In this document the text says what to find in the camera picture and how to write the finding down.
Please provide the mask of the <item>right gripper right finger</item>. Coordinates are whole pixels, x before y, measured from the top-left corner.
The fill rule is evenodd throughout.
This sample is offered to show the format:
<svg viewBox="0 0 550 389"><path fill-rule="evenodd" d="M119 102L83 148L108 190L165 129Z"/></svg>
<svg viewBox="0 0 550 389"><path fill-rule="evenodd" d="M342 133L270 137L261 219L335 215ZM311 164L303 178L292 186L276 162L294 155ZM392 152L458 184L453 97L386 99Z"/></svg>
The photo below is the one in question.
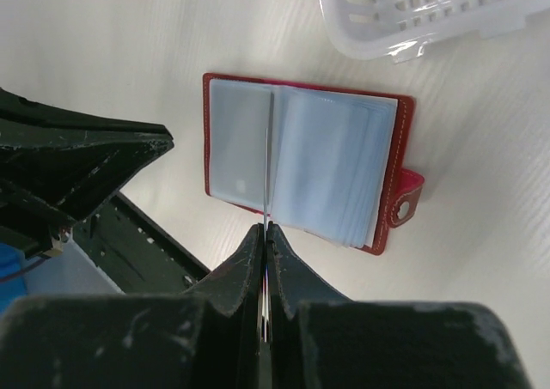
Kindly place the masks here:
<svg viewBox="0 0 550 389"><path fill-rule="evenodd" d="M353 301L267 230L277 388L529 388L498 316L474 302Z"/></svg>

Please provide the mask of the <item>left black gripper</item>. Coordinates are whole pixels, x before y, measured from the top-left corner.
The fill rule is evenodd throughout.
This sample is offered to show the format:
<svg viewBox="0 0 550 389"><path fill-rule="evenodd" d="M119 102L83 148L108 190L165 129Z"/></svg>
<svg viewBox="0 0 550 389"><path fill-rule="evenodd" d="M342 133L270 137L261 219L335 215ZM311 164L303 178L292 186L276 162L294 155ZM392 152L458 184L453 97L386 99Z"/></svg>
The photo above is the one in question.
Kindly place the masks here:
<svg viewBox="0 0 550 389"><path fill-rule="evenodd" d="M108 119L1 91L1 241L25 259L59 256L77 222L174 147L163 125Z"/></svg>

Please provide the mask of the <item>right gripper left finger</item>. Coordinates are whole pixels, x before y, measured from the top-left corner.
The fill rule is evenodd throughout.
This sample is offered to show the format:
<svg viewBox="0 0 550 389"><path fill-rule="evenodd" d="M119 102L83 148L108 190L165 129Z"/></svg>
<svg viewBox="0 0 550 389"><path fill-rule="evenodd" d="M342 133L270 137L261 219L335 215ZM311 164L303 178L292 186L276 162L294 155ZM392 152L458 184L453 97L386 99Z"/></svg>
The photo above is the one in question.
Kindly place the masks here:
<svg viewBox="0 0 550 389"><path fill-rule="evenodd" d="M4 388L261 388L265 228L188 291L38 295L1 320Z"/></svg>

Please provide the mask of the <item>red leather card holder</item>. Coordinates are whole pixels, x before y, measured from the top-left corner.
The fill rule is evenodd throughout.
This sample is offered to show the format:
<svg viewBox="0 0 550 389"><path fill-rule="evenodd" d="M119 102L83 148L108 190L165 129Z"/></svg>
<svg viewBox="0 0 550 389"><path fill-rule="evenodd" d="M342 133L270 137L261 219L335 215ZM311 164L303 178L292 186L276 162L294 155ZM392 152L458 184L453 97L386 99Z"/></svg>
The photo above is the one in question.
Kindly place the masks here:
<svg viewBox="0 0 550 389"><path fill-rule="evenodd" d="M263 214L273 92L270 218L379 255L414 216L425 179L404 165L413 97L218 73L202 86L210 197Z"/></svg>

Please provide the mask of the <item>black card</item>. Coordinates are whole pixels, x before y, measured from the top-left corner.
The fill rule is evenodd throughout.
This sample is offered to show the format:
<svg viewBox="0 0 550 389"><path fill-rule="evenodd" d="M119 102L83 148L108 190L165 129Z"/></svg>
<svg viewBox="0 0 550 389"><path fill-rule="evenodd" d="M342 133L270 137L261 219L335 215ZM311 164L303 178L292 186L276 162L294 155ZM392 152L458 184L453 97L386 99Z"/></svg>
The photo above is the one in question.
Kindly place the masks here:
<svg viewBox="0 0 550 389"><path fill-rule="evenodd" d="M271 297L269 291L269 270L268 270L268 241L267 232L269 228L269 211L270 202L270 167L271 167L271 140L272 140L272 124L274 116L274 100L275 94L270 93L269 112L267 127L265 130L265 156L264 156L264 189L263 189L263 255L264 255L264 270L262 280L262 329L261 338L263 343L270 343L270 320L271 320Z"/></svg>

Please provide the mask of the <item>white plastic tray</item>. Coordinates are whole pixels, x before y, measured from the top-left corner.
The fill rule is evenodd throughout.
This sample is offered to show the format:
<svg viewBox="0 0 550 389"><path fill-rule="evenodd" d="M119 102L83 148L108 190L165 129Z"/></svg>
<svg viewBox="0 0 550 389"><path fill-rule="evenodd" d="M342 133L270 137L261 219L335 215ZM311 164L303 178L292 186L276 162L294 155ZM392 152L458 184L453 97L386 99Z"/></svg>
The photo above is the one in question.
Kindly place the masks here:
<svg viewBox="0 0 550 389"><path fill-rule="evenodd" d="M432 43L476 32L491 38L525 27L549 0L319 0L327 34L347 56L401 62Z"/></svg>

